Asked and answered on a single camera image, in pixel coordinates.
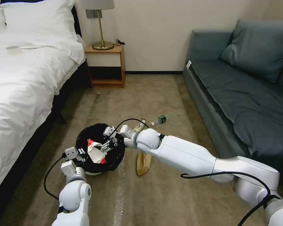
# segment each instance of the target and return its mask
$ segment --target lamp shade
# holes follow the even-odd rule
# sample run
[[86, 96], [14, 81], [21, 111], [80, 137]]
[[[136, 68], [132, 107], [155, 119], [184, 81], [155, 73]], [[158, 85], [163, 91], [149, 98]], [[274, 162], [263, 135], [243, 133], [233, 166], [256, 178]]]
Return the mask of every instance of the lamp shade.
[[81, 0], [81, 6], [83, 9], [92, 9], [92, 10], [113, 9], [114, 1], [113, 0]]

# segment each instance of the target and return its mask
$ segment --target brass lamp base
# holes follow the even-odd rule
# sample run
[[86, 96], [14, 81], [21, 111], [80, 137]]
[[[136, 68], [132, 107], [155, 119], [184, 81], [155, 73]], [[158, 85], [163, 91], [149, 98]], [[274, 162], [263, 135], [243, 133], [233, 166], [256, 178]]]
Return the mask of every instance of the brass lamp base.
[[96, 50], [108, 50], [112, 49], [114, 47], [114, 44], [112, 42], [106, 42], [102, 40], [100, 42], [93, 43], [92, 47]]

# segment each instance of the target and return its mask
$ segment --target red and white paper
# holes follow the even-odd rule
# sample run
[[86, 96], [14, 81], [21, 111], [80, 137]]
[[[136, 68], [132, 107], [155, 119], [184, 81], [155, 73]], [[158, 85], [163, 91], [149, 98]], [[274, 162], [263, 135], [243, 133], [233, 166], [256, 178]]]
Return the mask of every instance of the red and white paper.
[[88, 155], [90, 156], [91, 160], [94, 163], [105, 164], [106, 153], [103, 153], [99, 149], [95, 148], [95, 147], [101, 147], [102, 144], [92, 141], [90, 139], [88, 139], [87, 141], [88, 141]]

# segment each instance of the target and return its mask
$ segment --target bed frame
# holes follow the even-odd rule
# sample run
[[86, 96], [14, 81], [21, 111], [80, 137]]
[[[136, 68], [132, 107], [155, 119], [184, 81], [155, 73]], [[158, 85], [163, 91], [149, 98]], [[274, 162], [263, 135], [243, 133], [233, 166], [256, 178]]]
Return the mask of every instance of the bed frame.
[[[72, 9], [72, 14], [75, 20], [75, 31], [78, 35], [82, 36], [80, 24], [75, 7]], [[4, 178], [0, 185], [0, 217], [11, 200], [16, 188], [20, 184], [25, 172], [27, 171], [30, 163], [37, 154], [39, 148], [43, 144], [48, 132], [51, 130], [55, 120], [60, 117], [62, 120], [61, 109], [66, 103], [74, 87], [88, 86], [91, 87], [89, 80], [88, 65], [86, 62], [81, 64], [79, 68], [72, 74], [69, 80], [65, 82], [60, 89], [60, 94], [53, 99], [52, 111], [47, 117], [46, 121], [36, 130], [34, 135], [28, 141], [22, 150], [17, 161], [12, 166], [9, 173]]]

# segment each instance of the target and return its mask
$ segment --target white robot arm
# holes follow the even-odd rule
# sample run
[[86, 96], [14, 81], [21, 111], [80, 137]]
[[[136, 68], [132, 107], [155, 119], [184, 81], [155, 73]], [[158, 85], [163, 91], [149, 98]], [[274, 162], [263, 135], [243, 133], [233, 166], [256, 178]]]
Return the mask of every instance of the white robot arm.
[[65, 150], [65, 154], [69, 161], [62, 163], [61, 170], [66, 176], [66, 185], [60, 192], [58, 215], [52, 226], [89, 226], [91, 187], [86, 183], [84, 169], [73, 162], [73, 159], [85, 160], [75, 147]]
[[[249, 174], [267, 185], [271, 195], [276, 195], [280, 174], [263, 163], [245, 157], [218, 159], [197, 144], [174, 136], [164, 136], [154, 129], [140, 133], [133, 132], [127, 125], [122, 126], [120, 134], [126, 146], [157, 157], [161, 162], [173, 166], [191, 176], [234, 171]], [[235, 193], [251, 205], [257, 205], [267, 195], [267, 189], [254, 178], [241, 174], [223, 174], [210, 176], [218, 182], [234, 179]], [[265, 210], [268, 226], [283, 226], [283, 199], [272, 199]]]
[[[104, 136], [109, 137], [109, 140], [103, 144], [101, 151], [113, 151], [113, 147], [117, 146], [119, 135], [124, 137], [127, 147], [151, 154], [160, 161], [191, 176], [208, 175], [218, 182], [234, 180], [235, 193], [251, 205], [258, 206], [266, 199], [269, 192], [270, 195], [279, 197], [277, 193], [279, 172], [260, 162], [240, 156], [231, 159], [218, 159], [212, 156], [206, 148], [189, 141], [162, 135], [154, 129], [146, 129], [140, 133], [133, 132], [127, 125], [122, 126], [119, 133], [115, 132], [113, 127], [108, 127]], [[77, 151], [75, 147], [72, 147], [67, 149], [65, 154], [69, 161], [62, 164], [61, 170], [67, 181], [60, 193], [60, 208], [52, 226], [88, 226], [87, 212], [91, 198], [91, 187], [86, 183], [84, 170], [81, 167], [76, 167], [72, 161], [72, 159], [76, 159], [85, 162], [82, 157], [84, 151]], [[229, 171], [232, 173], [211, 175]], [[266, 204], [266, 225], [283, 226], [283, 199], [274, 198]]]

